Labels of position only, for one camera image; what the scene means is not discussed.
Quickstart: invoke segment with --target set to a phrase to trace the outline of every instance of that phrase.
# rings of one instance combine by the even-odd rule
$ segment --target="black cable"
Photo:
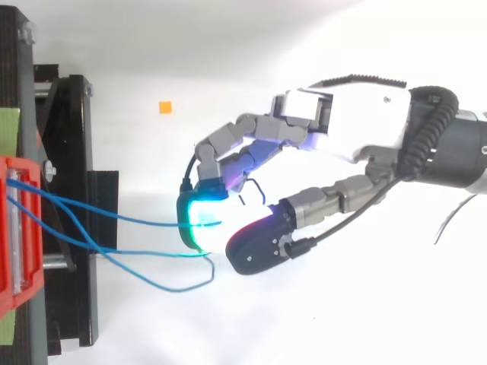
[[[262,196],[262,205],[266,205],[266,194],[264,194],[264,191],[260,187],[259,183],[255,179],[247,179],[247,181],[251,181],[252,183],[255,184],[257,190],[259,190],[260,195]]]
[[[403,181],[402,178],[397,177],[393,179],[391,182],[387,183],[381,190],[377,192],[376,195],[374,195],[368,202],[366,202],[364,205],[362,205],[355,213],[338,223],[336,226],[330,228],[328,231],[320,234],[319,236],[314,237],[314,242],[319,243],[320,241],[323,241],[324,239],[330,237],[332,234],[338,232],[342,228],[345,228],[348,226],[351,222],[353,222],[355,219],[363,215],[363,213],[366,212],[372,205],[374,205],[376,202],[379,201],[380,198],[382,198],[384,195],[389,192],[394,186],[396,186],[398,183]]]
[[[196,162],[196,155],[194,154],[193,157],[191,157],[191,160],[189,160],[188,167],[186,168],[186,173],[184,174],[184,179],[189,179],[189,175],[191,174],[191,170],[193,169],[193,166],[195,166]]]
[[[455,119],[458,99],[452,91],[444,87],[424,86],[409,92],[412,100],[428,102],[431,98],[439,98],[433,114],[405,148],[403,158],[399,161],[400,174],[407,174],[411,176],[410,179],[414,179],[423,173],[431,149],[437,147],[441,135]]]
[[[444,220],[444,222],[441,224],[440,229],[438,230],[438,233],[436,233],[436,240],[434,241],[434,244],[436,245],[438,241],[441,238],[441,235],[443,234],[444,230],[447,228],[447,225],[450,223],[450,221],[454,218],[454,216],[460,211],[461,208],[463,208],[466,203],[471,201],[473,198],[475,198],[477,194],[469,196],[467,199],[465,199],[463,202],[461,202],[458,207],[455,208],[447,217],[447,219]]]
[[[180,192],[188,192],[189,190],[193,190],[193,185],[191,185],[191,179],[189,175],[191,175],[191,170],[195,166],[196,162],[196,155],[194,154],[189,160],[188,167],[186,168],[186,172],[184,173],[183,182],[180,185]]]
[[[381,190],[379,190],[368,202],[362,205],[355,213],[338,223],[336,226],[330,228],[328,231],[320,234],[319,236],[312,237],[312,238],[303,238],[302,240],[295,241],[293,243],[286,243],[284,248],[286,253],[292,259],[297,258],[308,252],[311,248],[315,247],[320,241],[330,237],[334,233],[337,233],[342,228],[348,226],[351,222],[355,219],[363,215],[372,205],[379,201],[384,195],[387,194],[394,186],[398,183],[403,181],[403,177],[397,177],[393,179],[391,182],[387,183]]]

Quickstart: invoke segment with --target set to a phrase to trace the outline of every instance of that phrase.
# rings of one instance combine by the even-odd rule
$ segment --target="robotic hand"
[[[255,274],[310,251],[400,181],[487,192],[485,122],[481,114],[458,110],[457,97],[442,87],[407,90],[403,82],[351,75],[290,90],[274,98],[270,114],[243,114],[196,145],[180,189],[178,220],[193,223],[193,202],[239,192],[250,173],[283,147],[324,149],[350,163],[367,160],[363,175],[284,198],[229,239],[226,254],[235,270]],[[225,157],[244,137],[253,143]],[[193,188],[189,172],[196,158],[199,182]],[[349,212],[354,214],[317,237],[291,238],[295,230]],[[180,234],[187,246],[200,249],[190,228]]]

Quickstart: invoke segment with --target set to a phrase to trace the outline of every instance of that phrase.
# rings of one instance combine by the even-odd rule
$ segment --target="black coiled cable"
[[[399,173],[407,180],[413,180],[423,173],[431,149],[458,113],[457,96],[444,87],[424,86],[410,90],[412,100],[439,98],[439,104],[431,118],[419,129],[411,143],[406,147],[399,162]]]

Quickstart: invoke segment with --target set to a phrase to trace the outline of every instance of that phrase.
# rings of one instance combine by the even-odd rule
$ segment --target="screw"
[[[56,176],[58,173],[57,169],[53,166],[51,161],[46,161],[44,163],[44,177],[46,178],[47,182],[50,183],[53,180],[53,177]]]
[[[92,84],[86,84],[84,86],[84,95],[86,97],[93,97],[93,85]]]
[[[36,26],[31,22],[22,24],[22,27],[18,31],[20,40],[24,41],[28,46],[36,44]]]

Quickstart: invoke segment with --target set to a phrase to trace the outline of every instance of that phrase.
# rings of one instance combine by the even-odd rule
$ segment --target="red plastic holder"
[[[40,219],[40,197],[8,188],[7,178],[40,189],[40,166],[31,160],[0,157],[0,318],[44,285],[42,229],[7,200],[14,197]]]

